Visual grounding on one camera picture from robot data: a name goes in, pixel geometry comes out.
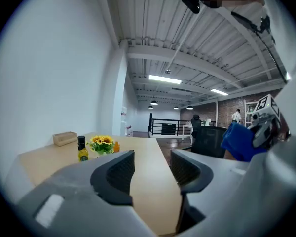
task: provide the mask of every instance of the person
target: person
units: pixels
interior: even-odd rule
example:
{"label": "person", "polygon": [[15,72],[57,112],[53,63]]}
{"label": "person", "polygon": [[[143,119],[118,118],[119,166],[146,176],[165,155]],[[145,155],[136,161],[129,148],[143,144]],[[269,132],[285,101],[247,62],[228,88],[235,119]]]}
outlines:
{"label": "person", "polygon": [[193,138],[197,137],[197,132],[199,131],[199,129],[201,127],[201,123],[202,123],[202,121],[199,119],[199,115],[194,114],[193,118],[191,119],[191,124],[193,126],[193,132],[192,132]]}
{"label": "person", "polygon": [[237,109],[236,112],[231,116],[231,122],[236,122],[237,124],[242,124],[240,109]]}

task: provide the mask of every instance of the wooden table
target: wooden table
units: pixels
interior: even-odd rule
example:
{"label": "wooden table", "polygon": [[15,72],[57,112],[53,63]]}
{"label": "wooden table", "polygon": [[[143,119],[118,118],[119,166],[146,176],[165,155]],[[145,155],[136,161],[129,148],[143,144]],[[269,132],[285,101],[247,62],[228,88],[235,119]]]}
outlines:
{"label": "wooden table", "polygon": [[[86,140],[94,135],[86,134]],[[157,235],[174,233],[182,198],[156,139],[118,136],[113,139],[119,142],[121,151],[135,150],[135,173],[130,186],[135,211]],[[88,146],[87,149],[90,158],[97,157]],[[60,168],[77,163],[77,153],[77,143],[72,142],[23,153],[19,159],[36,186]]]}
{"label": "wooden table", "polygon": [[190,128],[191,129],[190,139],[191,139],[191,145],[192,145],[193,144],[193,136],[192,136],[193,126],[192,125],[187,125],[187,124],[182,125],[182,140],[184,139],[184,128]]}

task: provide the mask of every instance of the bottle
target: bottle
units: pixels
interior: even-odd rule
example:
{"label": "bottle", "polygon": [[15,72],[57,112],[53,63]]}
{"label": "bottle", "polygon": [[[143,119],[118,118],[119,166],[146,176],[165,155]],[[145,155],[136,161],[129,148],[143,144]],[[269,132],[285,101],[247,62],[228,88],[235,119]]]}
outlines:
{"label": "bottle", "polygon": [[118,143],[118,141],[116,141],[116,143],[115,143],[115,146],[114,146],[114,153],[117,153],[117,152],[119,152],[119,150],[120,150],[120,146],[119,146],[119,143]]}
{"label": "bottle", "polygon": [[79,161],[89,160],[88,155],[89,155],[89,153],[88,153],[87,149],[85,148],[85,137],[78,136],[78,158],[79,158]]}

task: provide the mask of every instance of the potted plant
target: potted plant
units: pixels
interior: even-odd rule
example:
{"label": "potted plant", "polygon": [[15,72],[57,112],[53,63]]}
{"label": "potted plant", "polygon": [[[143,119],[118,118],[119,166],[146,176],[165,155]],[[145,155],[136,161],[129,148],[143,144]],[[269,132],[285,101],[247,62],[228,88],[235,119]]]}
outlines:
{"label": "potted plant", "polygon": [[90,149],[99,155],[107,155],[114,153],[114,140],[109,136],[94,136],[87,143]]}

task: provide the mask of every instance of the fluorescent light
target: fluorescent light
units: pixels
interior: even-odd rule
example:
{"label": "fluorescent light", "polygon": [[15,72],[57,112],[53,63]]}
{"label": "fluorescent light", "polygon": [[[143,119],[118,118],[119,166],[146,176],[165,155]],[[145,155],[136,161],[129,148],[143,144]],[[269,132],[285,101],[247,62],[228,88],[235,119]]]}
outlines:
{"label": "fluorescent light", "polygon": [[176,84],[181,83],[181,80],[176,80],[176,79],[167,78],[167,77],[153,76],[153,75],[150,75],[149,79],[150,80],[156,80],[156,81],[166,81],[166,82],[171,82],[171,83],[176,83]]}
{"label": "fluorescent light", "polygon": [[216,92],[216,93],[221,94],[221,95],[224,95],[224,96],[228,95],[227,93],[222,92],[220,90],[216,90],[216,89],[212,89],[212,92]]}

